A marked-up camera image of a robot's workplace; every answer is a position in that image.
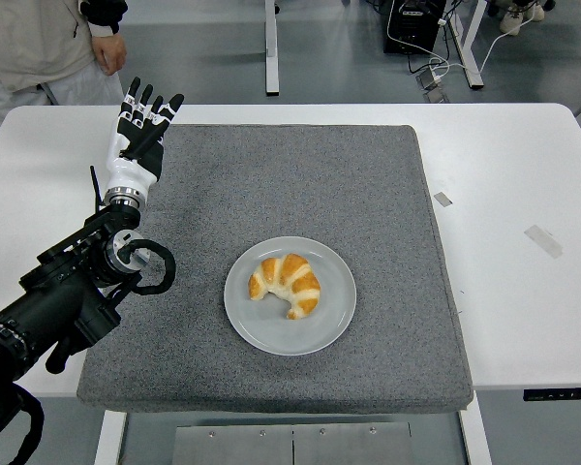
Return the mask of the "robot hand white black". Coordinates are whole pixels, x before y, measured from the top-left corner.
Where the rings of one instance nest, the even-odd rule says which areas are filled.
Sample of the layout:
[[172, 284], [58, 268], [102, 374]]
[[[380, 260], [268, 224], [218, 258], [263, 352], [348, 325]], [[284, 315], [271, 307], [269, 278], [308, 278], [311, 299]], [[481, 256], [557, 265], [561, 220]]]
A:
[[127, 188], [148, 195], [159, 181], [164, 158], [164, 134], [184, 102], [178, 93], [165, 101], [153, 95], [151, 84], [135, 77], [120, 105], [107, 152], [107, 189]]

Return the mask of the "person's hand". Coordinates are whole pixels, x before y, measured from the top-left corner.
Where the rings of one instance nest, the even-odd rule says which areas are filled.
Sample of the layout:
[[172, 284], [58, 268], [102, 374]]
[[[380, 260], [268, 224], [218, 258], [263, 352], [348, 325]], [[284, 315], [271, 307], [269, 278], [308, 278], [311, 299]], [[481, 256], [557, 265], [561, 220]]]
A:
[[124, 67], [127, 49], [120, 33], [106, 37], [93, 37], [91, 44], [95, 58], [107, 76], [114, 75]]

